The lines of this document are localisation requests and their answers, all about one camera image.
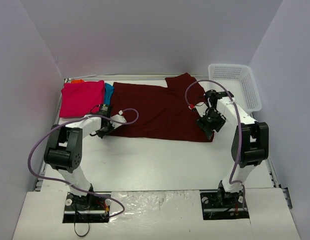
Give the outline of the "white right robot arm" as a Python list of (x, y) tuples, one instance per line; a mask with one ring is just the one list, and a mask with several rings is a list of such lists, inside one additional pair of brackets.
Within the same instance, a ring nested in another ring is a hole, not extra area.
[(269, 127), (258, 122), (245, 112), (227, 91), (209, 90), (205, 101), (195, 106), (199, 114), (196, 124), (208, 139), (221, 130), (226, 122), (234, 128), (231, 156), (234, 166), (220, 181), (217, 202), (224, 207), (234, 202), (235, 197), (244, 196), (244, 182), (249, 174), (268, 158)]

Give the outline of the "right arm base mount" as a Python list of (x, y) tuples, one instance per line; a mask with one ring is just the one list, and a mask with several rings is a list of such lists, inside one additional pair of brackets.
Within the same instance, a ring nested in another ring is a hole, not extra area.
[(219, 190), (201, 190), (202, 216), (205, 221), (249, 219), (242, 192), (223, 194)]

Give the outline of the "dark red t shirt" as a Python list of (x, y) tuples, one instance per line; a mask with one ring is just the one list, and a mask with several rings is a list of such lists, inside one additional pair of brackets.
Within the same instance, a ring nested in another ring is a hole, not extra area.
[(203, 100), (204, 88), (188, 73), (165, 79), (166, 87), (113, 83), (111, 114), (123, 110), (130, 122), (111, 132), (111, 136), (152, 138), (209, 143), (205, 132), (196, 124), (199, 114), (188, 104)]

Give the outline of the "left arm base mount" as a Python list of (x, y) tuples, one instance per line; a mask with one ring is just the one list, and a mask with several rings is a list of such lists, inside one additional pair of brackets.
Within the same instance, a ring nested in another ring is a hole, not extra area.
[(108, 223), (110, 194), (104, 197), (94, 195), (76, 196), (68, 192), (63, 214), (63, 223)]

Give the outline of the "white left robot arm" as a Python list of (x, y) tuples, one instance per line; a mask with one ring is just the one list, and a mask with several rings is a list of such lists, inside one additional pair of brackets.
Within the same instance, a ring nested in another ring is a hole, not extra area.
[(77, 203), (84, 209), (94, 206), (95, 196), (92, 193), (93, 186), (86, 179), (80, 167), (83, 139), (91, 136), (93, 132), (102, 137), (126, 123), (123, 112), (110, 117), (111, 120), (91, 115), (84, 120), (69, 123), (53, 131), (46, 145), (44, 161), (52, 169), (57, 170), (69, 185), (70, 193), (77, 196)]

